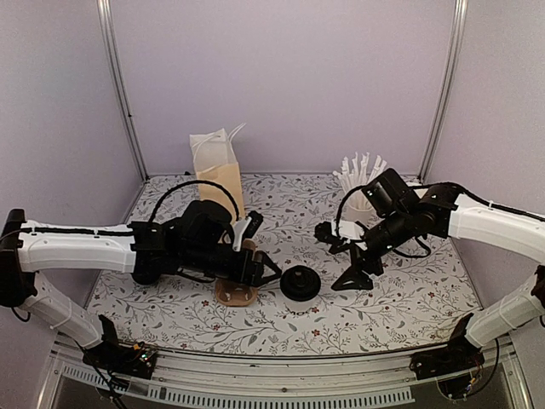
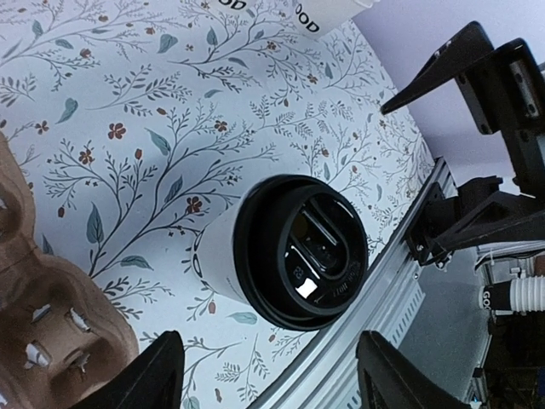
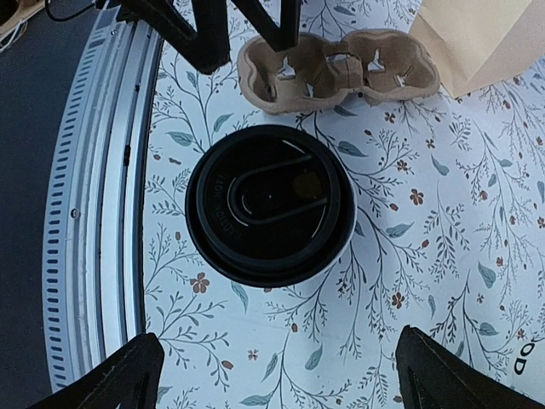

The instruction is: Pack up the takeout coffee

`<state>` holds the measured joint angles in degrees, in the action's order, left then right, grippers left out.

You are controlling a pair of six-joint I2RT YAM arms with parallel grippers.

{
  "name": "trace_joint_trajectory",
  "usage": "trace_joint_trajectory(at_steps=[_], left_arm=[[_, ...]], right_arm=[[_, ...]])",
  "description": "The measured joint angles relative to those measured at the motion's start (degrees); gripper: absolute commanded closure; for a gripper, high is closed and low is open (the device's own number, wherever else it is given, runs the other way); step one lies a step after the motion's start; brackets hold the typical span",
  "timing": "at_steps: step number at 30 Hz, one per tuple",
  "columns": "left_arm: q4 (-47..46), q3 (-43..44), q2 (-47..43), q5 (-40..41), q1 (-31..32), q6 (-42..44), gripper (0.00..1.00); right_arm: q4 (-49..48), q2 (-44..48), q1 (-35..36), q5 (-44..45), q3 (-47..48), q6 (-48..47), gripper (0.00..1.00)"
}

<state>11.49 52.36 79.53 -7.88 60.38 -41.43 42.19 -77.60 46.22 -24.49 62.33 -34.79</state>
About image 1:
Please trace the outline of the black cup lid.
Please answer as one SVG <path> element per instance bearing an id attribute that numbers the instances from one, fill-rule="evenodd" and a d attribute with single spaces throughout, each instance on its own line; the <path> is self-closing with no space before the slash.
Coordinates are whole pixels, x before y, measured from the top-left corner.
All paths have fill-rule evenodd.
<path id="1" fill-rule="evenodd" d="M 287 269 L 280 279 L 280 290 L 292 301 L 305 302 L 315 298 L 321 289 L 321 279 L 311 268 L 296 265 Z"/>

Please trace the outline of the brown paper bag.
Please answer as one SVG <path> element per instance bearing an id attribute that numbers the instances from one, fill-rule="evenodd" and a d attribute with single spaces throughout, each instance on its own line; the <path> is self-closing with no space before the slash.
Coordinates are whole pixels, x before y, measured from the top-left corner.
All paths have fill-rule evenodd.
<path id="1" fill-rule="evenodd" d="M 242 123 L 229 133 L 220 129 L 209 134 L 189 135 L 197 179 L 223 186 L 232 195 L 242 219 L 245 218 L 244 197 L 239 163 L 232 142 L 245 125 Z"/>

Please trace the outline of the white paper coffee cup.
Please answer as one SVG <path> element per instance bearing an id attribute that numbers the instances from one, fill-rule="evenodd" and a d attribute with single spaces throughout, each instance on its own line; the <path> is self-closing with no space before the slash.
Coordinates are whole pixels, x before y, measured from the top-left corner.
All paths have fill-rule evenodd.
<path id="1" fill-rule="evenodd" d="M 289 313 L 295 318 L 302 318 L 319 312 L 319 298 L 315 297 L 306 301 L 295 301 L 287 299 L 285 306 Z"/>

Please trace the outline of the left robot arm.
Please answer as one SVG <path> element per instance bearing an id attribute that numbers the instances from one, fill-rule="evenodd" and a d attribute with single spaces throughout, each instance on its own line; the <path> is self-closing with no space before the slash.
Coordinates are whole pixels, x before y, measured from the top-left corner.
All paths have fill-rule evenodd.
<path id="1" fill-rule="evenodd" d="M 258 288 L 282 271 L 263 251 L 249 245 L 263 221 L 252 211 L 234 221 L 222 205 L 192 201 L 184 213 L 109 227 L 55 226 L 26 219 L 13 209 L 1 238 L 1 304 L 35 314 L 71 337 L 109 370 L 126 363 L 128 348 L 114 324 L 88 314 L 38 273 L 48 269 L 111 270 L 130 274 L 140 285 L 163 275 L 203 281 L 224 279 Z"/>

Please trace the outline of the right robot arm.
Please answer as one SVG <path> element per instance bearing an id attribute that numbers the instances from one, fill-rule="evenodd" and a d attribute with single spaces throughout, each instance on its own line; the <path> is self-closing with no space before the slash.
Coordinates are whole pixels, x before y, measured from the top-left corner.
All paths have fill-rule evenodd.
<path id="1" fill-rule="evenodd" d="M 406 184 L 392 168 L 357 189 L 381 222 L 371 229 L 339 217 L 323 223 L 325 232 L 317 239 L 331 245 L 330 253 L 349 251 L 351 257 L 350 267 L 331 286 L 334 291 L 372 289 L 370 277 L 383 272 L 382 256 L 427 235 L 485 243 L 537 264 L 516 290 L 458 323 L 440 354 L 446 371 L 459 371 L 473 351 L 544 314 L 543 216 L 486 201 L 454 182 L 425 185 L 419 194 L 418 186 Z"/>

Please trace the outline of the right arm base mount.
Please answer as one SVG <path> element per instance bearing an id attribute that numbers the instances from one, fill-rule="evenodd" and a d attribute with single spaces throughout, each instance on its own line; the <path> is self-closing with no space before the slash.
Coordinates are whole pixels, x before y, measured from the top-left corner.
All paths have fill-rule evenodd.
<path id="1" fill-rule="evenodd" d="M 439 382 L 441 394 L 457 400 L 466 398 L 473 392 L 484 363 L 481 347 L 474 347 L 464 336 L 456 336 L 442 348 L 414 353 L 409 368 L 418 380 L 466 371 L 460 377 Z"/>

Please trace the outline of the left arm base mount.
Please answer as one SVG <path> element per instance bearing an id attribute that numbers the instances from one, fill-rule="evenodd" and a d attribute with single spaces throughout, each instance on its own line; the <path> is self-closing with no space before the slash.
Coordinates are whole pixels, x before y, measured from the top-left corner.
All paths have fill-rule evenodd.
<path id="1" fill-rule="evenodd" d="M 151 379 L 155 369 L 158 350 L 143 341 L 130 346 L 118 341 L 115 325 L 104 315 L 98 318 L 102 325 L 100 342 L 93 348 L 83 349 L 83 362 L 107 372 L 142 379 Z"/>

